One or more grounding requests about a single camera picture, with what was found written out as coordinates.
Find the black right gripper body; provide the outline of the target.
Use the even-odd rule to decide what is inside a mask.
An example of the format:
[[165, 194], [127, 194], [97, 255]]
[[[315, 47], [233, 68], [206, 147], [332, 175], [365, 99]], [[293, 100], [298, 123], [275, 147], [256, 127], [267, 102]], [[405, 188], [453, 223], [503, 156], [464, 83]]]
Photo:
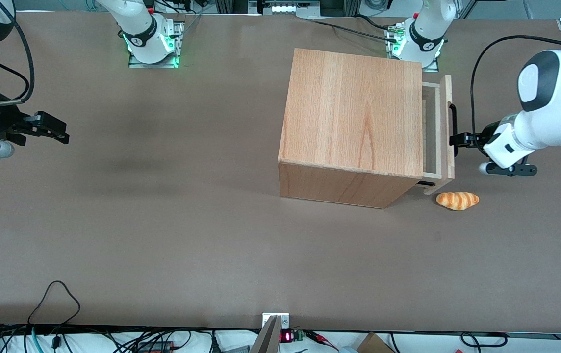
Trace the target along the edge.
[[15, 145], [25, 145], [27, 135], [41, 136], [36, 125], [27, 118], [16, 106], [0, 106], [0, 140]]

